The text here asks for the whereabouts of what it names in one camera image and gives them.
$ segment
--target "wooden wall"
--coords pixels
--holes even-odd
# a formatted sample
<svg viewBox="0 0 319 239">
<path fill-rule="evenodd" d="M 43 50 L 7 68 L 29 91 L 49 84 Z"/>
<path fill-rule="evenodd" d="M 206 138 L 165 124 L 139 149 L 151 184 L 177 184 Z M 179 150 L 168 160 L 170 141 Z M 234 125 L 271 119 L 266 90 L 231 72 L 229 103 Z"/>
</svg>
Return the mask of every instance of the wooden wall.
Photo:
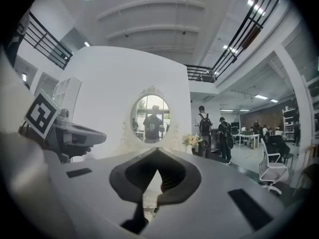
<svg viewBox="0 0 319 239">
<path fill-rule="evenodd" d="M 241 125 L 246 124 L 246 127 L 249 128 L 254 125 L 254 122 L 257 120 L 261 127 L 271 126 L 273 129 L 278 127 L 281 124 L 281 130 L 283 130 L 283 111 L 285 107 L 289 108 L 295 107 L 295 102 L 292 100 L 286 101 L 284 103 L 265 108 L 256 112 L 251 112 L 247 114 L 240 115 Z"/>
</svg>

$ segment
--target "black backpack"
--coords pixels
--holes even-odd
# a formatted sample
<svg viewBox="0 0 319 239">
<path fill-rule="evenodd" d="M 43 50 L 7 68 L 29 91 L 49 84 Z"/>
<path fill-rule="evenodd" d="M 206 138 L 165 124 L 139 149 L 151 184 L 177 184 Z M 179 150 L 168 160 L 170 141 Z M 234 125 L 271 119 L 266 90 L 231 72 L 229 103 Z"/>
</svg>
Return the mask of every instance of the black backpack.
<svg viewBox="0 0 319 239">
<path fill-rule="evenodd" d="M 233 143 L 233 133 L 231 131 L 231 127 L 230 127 L 230 124 L 227 123 L 227 126 L 225 126 L 224 123 L 222 123 L 222 126 L 226 129 L 225 133 L 222 132 L 224 134 L 224 136 L 226 136 L 227 138 L 227 146 L 229 149 L 232 149 L 234 147 L 234 143 Z"/>
<path fill-rule="evenodd" d="M 206 114 L 206 117 L 204 118 L 202 114 L 199 114 L 201 116 L 201 121 L 199 123 L 199 132 L 202 133 L 210 133 L 210 127 L 212 126 L 212 123 L 210 122 L 210 119 L 208 117 L 208 114 Z"/>
</svg>

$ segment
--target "bouquet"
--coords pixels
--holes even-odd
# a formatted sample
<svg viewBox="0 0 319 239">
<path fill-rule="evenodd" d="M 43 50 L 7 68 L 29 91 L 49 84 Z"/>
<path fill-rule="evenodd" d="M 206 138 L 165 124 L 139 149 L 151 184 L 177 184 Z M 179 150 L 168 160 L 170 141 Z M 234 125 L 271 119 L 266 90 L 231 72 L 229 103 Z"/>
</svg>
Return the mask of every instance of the bouquet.
<svg viewBox="0 0 319 239">
<path fill-rule="evenodd" d="M 183 144 L 197 146 L 199 142 L 203 141 L 203 138 L 197 135 L 186 134 L 183 137 Z"/>
</svg>

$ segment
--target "white cabinet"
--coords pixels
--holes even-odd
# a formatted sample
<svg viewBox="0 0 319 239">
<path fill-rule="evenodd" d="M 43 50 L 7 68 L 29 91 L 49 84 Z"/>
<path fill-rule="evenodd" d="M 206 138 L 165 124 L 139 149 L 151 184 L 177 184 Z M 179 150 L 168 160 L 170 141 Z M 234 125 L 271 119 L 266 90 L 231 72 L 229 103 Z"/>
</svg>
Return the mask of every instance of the white cabinet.
<svg viewBox="0 0 319 239">
<path fill-rule="evenodd" d="M 53 100 L 62 108 L 69 110 L 69 121 L 73 120 L 75 102 L 81 87 L 81 81 L 75 77 L 59 82 L 53 93 Z"/>
</svg>

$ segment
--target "oval mirror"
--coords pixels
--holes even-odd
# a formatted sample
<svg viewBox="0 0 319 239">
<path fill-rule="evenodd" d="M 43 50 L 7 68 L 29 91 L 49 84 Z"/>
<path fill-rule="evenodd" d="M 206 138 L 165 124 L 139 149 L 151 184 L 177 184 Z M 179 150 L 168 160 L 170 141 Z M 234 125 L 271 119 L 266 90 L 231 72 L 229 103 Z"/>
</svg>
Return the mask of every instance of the oval mirror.
<svg viewBox="0 0 319 239">
<path fill-rule="evenodd" d="M 140 98 L 131 113 L 131 125 L 136 137 L 145 143 L 155 143 L 165 137 L 170 124 L 166 102 L 155 95 Z"/>
</svg>

